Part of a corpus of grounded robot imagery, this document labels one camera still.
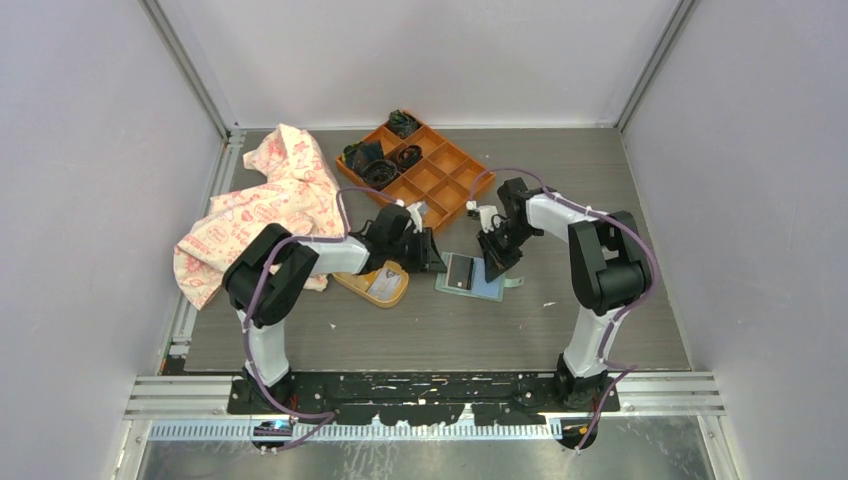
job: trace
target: white clip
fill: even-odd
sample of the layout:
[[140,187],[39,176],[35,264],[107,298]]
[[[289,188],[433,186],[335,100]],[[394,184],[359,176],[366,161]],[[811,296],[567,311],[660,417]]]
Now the white clip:
[[498,207],[494,205],[483,205],[477,209],[480,212],[480,225],[483,226],[484,232],[491,232],[500,225],[495,225],[495,219],[498,218]]
[[415,233],[421,233],[424,231],[424,220],[421,218],[421,212],[418,210],[421,208],[424,202],[415,202],[412,205],[406,207],[409,210],[409,215],[412,218],[412,223],[415,225],[413,231]]

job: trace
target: light blue case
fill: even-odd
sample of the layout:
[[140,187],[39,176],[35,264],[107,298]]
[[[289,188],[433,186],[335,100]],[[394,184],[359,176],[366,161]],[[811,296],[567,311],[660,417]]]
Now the light blue case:
[[[442,261],[445,262],[445,265],[450,265],[451,255],[453,255],[452,252],[442,252]],[[514,288],[521,286],[524,283],[524,277],[506,278],[505,274],[491,282],[486,282],[486,265],[483,263],[483,259],[479,257],[474,257],[474,269],[472,274],[471,290],[465,290],[462,288],[448,286],[448,275],[446,273],[439,273],[436,275],[436,290],[445,293],[454,293],[465,297],[475,297],[500,302],[503,300],[504,288]]]

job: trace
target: white wall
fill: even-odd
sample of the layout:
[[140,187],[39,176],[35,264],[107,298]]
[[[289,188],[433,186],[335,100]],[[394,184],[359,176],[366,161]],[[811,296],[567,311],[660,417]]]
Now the white wall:
[[228,120],[616,122],[677,0],[168,0]]
[[3,478],[105,478],[220,141],[138,2],[0,15]]
[[626,131],[753,479],[845,478],[848,3],[701,2]]

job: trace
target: wooden tray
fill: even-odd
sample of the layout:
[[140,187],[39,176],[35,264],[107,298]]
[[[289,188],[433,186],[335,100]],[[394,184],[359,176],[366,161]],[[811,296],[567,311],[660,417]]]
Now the wooden tray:
[[380,308],[391,308],[397,305],[403,295],[406,293],[407,287],[409,287],[409,274],[404,271],[397,263],[388,260],[385,264],[383,264],[384,268],[388,268],[389,270],[399,274],[401,276],[401,283],[398,290],[392,296],[392,298],[387,301],[379,300],[375,297],[372,297],[368,294],[368,289],[371,288],[371,284],[374,283],[374,280],[377,279],[377,275],[380,274],[380,270],[382,268],[378,268],[371,273],[366,273],[365,275],[353,275],[350,273],[334,273],[333,278],[336,279],[337,282],[344,285],[345,287],[351,289],[359,295],[360,297],[368,300],[369,302],[377,305]]
[[[406,205],[423,200],[428,207],[423,216],[424,226],[439,232],[465,211],[471,184],[486,167],[421,120],[418,123],[421,127],[405,140],[392,133],[384,123],[363,141],[379,140],[386,159],[392,158],[407,146],[421,147],[423,158],[386,186],[383,192],[403,200]],[[354,184],[368,186],[359,175],[347,168],[342,155],[336,157],[336,169]],[[492,188],[494,183],[494,173],[480,177],[474,193],[475,199]],[[381,206],[388,203],[379,195],[368,195]]]

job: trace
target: card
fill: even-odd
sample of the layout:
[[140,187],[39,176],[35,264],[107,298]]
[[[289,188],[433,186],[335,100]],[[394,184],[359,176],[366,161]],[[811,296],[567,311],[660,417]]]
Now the card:
[[474,259],[454,253],[448,260],[447,286],[471,290],[471,280],[474,278]]
[[402,280],[403,277],[399,273],[383,267],[366,293],[381,302],[388,302],[395,296]]

